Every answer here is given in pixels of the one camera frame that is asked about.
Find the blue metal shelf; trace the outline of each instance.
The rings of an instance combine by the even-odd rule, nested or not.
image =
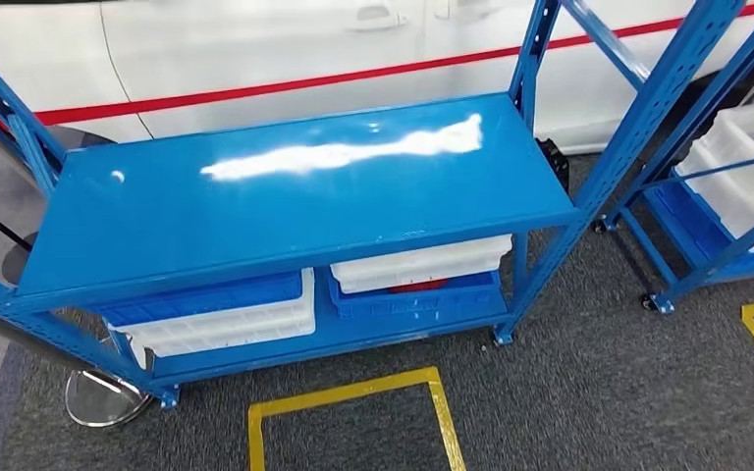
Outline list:
[[[19,287],[0,285],[0,318],[165,406],[178,383],[396,341],[487,326],[509,343],[743,5],[698,0],[649,72],[581,0],[537,0],[507,92],[67,155],[0,79],[0,119],[51,198]],[[533,137],[562,7],[638,90],[573,199]],[[545,228],[555,235],[528,270],[528,233]],[[504,234],[515,237],[509,306],[344,320],[321,279],[334,262]],[[314,334],[157,358],[148,371],[47,312],[305,267],[320,277]]]
[[[670,162],[680,155],[680,149],[693,138],[701,125],[716,112],[727,93],[753,67],[754,30],[655,150],[618,203],[599,221],[600,228],[613,230],[620,220],[626,220],[652,263],[666,279],[666,289],[644,295],[643,305],[647,308],[670,313],[674,311],[674,299],[696,288],[754,278],[754,252],[749,251],[754,246],[754,227],[740,237],[733,237],[703,198],[684,183],[685,180],[715,172],[754,165],[754,159],[680,177],[674,172],[671,175],[667,172]],[[638,201],[648,206],[661,228],[672,239],[689,264],[688,273],[677,276],[646,235],[631,212]]]
[[[90,147],[68,154],[14,302],[103,302],[578,214],[505,93]]]
[[[265,368],[407,340],[492,326],[509,313],[504,300],[468,311],[447,309],[411,315],[342,319],[328,291],[330,271],[316,270],[316,332],[310,336],[157,358],[154,377],[164,385]]]

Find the caster wheel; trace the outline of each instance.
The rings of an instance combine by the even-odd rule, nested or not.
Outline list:
[[[664,302],[663,300],[661,300],[661,302],[658,303],[655,300],[655,295],[652,293],[641,295],[640,304],[642,304],[643,308],[647,311],[654,311],[662,316],[668,316],[674,312],[674,306],[672,306],[671,302]]]
[[[655,305],[655,300],[652,299],[651,294],[642,294],[640,296],[640,304],[643,305],[643,309],[646,309],[647,311],[657,311],[658,306]]]
[[[608,230],[609,228],[606,227],[605,220],[598,219],[597,221],[591,223],[591,231],[593,231],[595,234],[606,233]]]

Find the gray carpet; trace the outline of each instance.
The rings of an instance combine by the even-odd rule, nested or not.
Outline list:
[[[583,238],[513,345],[479,330],[186,385],[176,409],[111,430],[70,422],[67,372],[29,354],[0,470],[246,469],[252,403],[430,365],[469,470],[754,470],[754,340],[739,312],[754,281],[660,317],[637,300],[658,278],[620,236]],[[448,469],[421,392],[265,419],[267,469]]]

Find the shelf board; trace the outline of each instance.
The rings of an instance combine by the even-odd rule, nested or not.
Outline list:
[[[706,203],[692,198],[687,187],[681,183],[668,183],[643,191],[643,199],[664,232],[677,247],[691,269],[697,269],[710,261],[711,254],[717,254],[732,242],[732,237],[718,221],[713,220],[715,212]],[[703,240],[696,239],[687,228],[709,228]],[[754,278],[754,252],[738,256],[710,278],[708,284],[727,283]]]
[[[505,93],[69,152],[14,303],[88,304],[573,221]]]
[[[511,316],[506,312],[504,299],[500,298],[497,300],[500,302],[480,305],[479,310],[473,312],[447,310],[419,315],[404,313],[341,319],[328,292],[325,278],[328,276],[327,269],[316,270],[316,331],[313,334],[156,358],[154,377],[166,385],[198,381],[366,347],[494,326]]]

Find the metal upright frame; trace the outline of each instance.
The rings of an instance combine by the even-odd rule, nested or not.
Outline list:
[[[591,172],[577,195],[572,199],[572,205],[570,201],[565,201],[565,204],[561,205],[562,210],[555,215],[530,215],[529,218],[532,219],[516,220],[510,226],[511,231],[504,231],[504,234],[515,233],[516,235],[515,257],[513,258],[515,286],[513,289],[513,300],[507,312],[487,313],[474,317],[464,316],[453,321],[451,324],[444,324],[444,321],[430,320],[426,321],[428,323],[424,323],[424,321],[397,318],[392,320],[391,323],[384,322],[377,326],[378,330],[382,329],[378,334],[363,334],[358,332],[358,330],[374,330],[375,325],[367,324],[365,327],[358,327],[356,324],[357,321],[346,321],[349,323],[343,325],[341,321],[332,321],[330,317],[325,316],[322,321],[325,323],[324,325],[317,322],[315,334],[298,340],[275,340],[255,345],[222,348],[210,352],[156,359],[152,365],[153,368],[147,368],[146,370],[141,369],[131,359],[129,354],[109,353],[97,341],[87,339],[74,326],[58,320],[46,311],[46,309],[62,305],[82,305],[87,303],[86,298],[80,298],[76,294],[71,294],[67,298],[61,295],[55,298],[37,296],[32,302],[29,302],[22,296],[16,295],[13,289],[0,285],[0,319],[41,340],[57,345],[77,358],[96,365],[107,373],[159,397],[165,407],[177,404],[177,384],[179,383],[391,342],[491,326],[494,327],[497,343],[509,343],[512,341],[513,329],[536,298],[541,287],[553,275],[573,245],[586,231],[599,208],[605,203],[609,194],[618,184],[619,179],[630,167],[635,156],[640,152],[676,99],[686,88],[694,75],[694,71],[710,53],[713,46],[724,34],[743,5],[743,0],[697,1],[686,16],[681,27],[675,33],[673,40],[665,50],[660,61],[651,71],[651,74],[649,74],[647,68],[633,58],[630,51],[622,45],[611,31],[581,1],[540,0],[535,3],[527,34],[524,37],[521,49],[522,53],[519,55],[507,94],[502,93],[495,96],[482,95],[481,97],[451,100],[451,102],[460,104],[459,106],[472,106],[473,103],[490,103],[491,100],[502,99],[505,103],[511,102],[520,115],[517,125],[526,127],[530,132],[512,130],[511,139],[516,139],[518,145],[522,147],[520,149],[509,149],[506,155],[502,154],[496,158],[523,160],[533,158],[537,155],[541,156],[538,146],[530,138],[535,114],[536,80],[542,57],[547,50],[551,31],[561,7],[566,7],[571,12],[571,15],[583,25],[583,28],[592,35],[599,47],[607,53],[611,62],[619,67],[621,73],[638,91],[637,97],[619,124],[618,130],[608,144],[605,152],[598,160],[595,169]],[[450,102],[439,103],[436,103],[436,105],[442,107],[452,106]],[[404,109],[392,109],[381,113],[391,114],[395,112],[404,113]],[[507,114],[508,116],[512,115],[510,108],[508,108]],[[516,123],[516,120],[512,118],[507,119]],[[1,79],[0,120],[2,123],[8,125],[10,131],[15,136],[24,154],[24,158],[39,181],[40,187],[49,195],[54,194],[54,190],[61,191],[61,189],[55,189],[55,186],[57,184],[58,166],[66,160],[65,152]],[[208,135],[197,138],[215,139],[218,136]],[[189,142],[185,139],[192,139],[192,137],[182,136],[175,137],[174,139],[173,145],[183,145],[184,142]],[[160,140],[157,139],[150,142],[156,143]],[[97,152],[109,153],[109,156],[121,156],[124,155],[124,147],[132,149],[133,146],[139,146],[137,149],[142,150],[153,148],[148,147],[152,145],[151,143],[111,147],[103,146],[98,148]],[[523,152],[524,155],[513,154],[513,151]],[[559,191],[559,188],[561,187],[553,189],[554,194],[557,194],[556,192]],[[541,192],[543,188],[537,188],[537,191]],[[550,188],[545,191],[547,194],[551,194]],[[536,194],[535,198],[541,200],[543,194]],[[519,205],[521,203],[513,201],[512,204]],[[38,250],[39,245],[44,240],[45,226],[50,227],[47,219],[39,232],[39,239],[34,251]],[[531,230],[547,227],[556,227],[557,233],[550,241],[548,248],[540,255],[536,264],[528,270],[526,266],[527,234]],[[388,244],[388,242],[383,244],[372,242],[370,248],[354,245],[350,248],[341,247],[336,249],[337,251],[333,254],[313,255],[309,262],[312,266],[321,267],[323,264],[327,265],[328,262],[333,261],[378,255],[396,250],[421,248],[425,246],[425,243],[431,245],[433,243],[460,241],[461,237],[493,236],[494,234],[490,233],[492,231],[499,231],[500,229],[498,227],[486,229],[470,228],[460,233],[451,234],[449,237],[439,235],[439,238],[426,235],[426,231],[417,231],[416,233],[410,233],[411,237],[417,236],[417,239],[410,238],[403,240],[403,243],[398,242],[393,245]],[[295,263],[304,262],[303,258],[294,260],[296,261],[292,260],[290,262],[291,265],[287,265],[286,262],[280,260],[275,266],[270,264],[264,265],[263,268],[268,271],[273,270],[273,268],[289,270],[299,268],[292,266]],[[250,276],[249,272],[251,272],[252,267],[255,267],[255,265],[241,266],[239,268],[242,268],[243,271],[238,270],[234,274],[239,274],[237,278]],[[135,292],[135,289],[125,290],[125,286],[114,286],[112,288],[114,288],[113,292],[106,290],[103,293],[119,297],[122,295],[121,293]],[[156,284],[149,280],[137,285],[136,289],[138,289],[136,291],[138,293],[148,293],[150,289],[151,292],[157,292]],[[322,287],[316,291],[317,309],[326,309],[327,305],[320,306],[320,303],[326,302],[323,300],[323,297],[327,298],[327,295],[321,295],[320,289]],[[345,339],[329,339],[328,336],[342,336]],[[125,350],[126,346],[121,345],[121,349]]]
[[[718,72],[712,83],[704,90],[701,97],[684,115],[680,123],[664,140],[663,144],[657,148],[653,157],[647,161],[645,167],[620,197],[618,203],[596,222],[595,230],[600,233],[603,231],[613,231],[620,220],[626,221],[628,228],[638,239],[642,248],[668,283],[668,287],[663,291],[650,292],[643,295],[641,300],[644,307],[648,309],[668,314],[674,311],[673,301],[676,298],[696,288],[754,277],[754,263],[743,264],[737,268],[730,265],[733,261],[746,254],[754,245],[754,228],[709,258],[685,255],[694,251],[692,248],[685,250],[681,247],[682,245],[693,244],[693,241],[689,240],[691,237],[686,236],[682,230],[671,231],[671,228],[667,228],[670,235],[673,236],[673,241],[681,248],[681,252],[684,253],[690,265],[689,273],[683,277],[679,277],[674,273],[658,248],[646,235],[637,219],[631,213],[631,208],[635,203],[640,200],[646,200],[649,209],[655,214],[659,222],[665,225],[666,223],[663,222],[664,217],[669,210],[662,207],[657,201],[652,201],[652,199],[656,198],[645,197],[657,186],[683,184],[681,182],[687,180],[754,165],[754,159],[751,159],[691,175],[680,177],[665,175],[670,167],[670,163],[679,155],[680,149],[684,148],[685,144],[692,138],[701,125],[715,113],[716,108],[721,104],[721,101],[732,87],[743,79],[753,67],[754,31],[727,65]]]

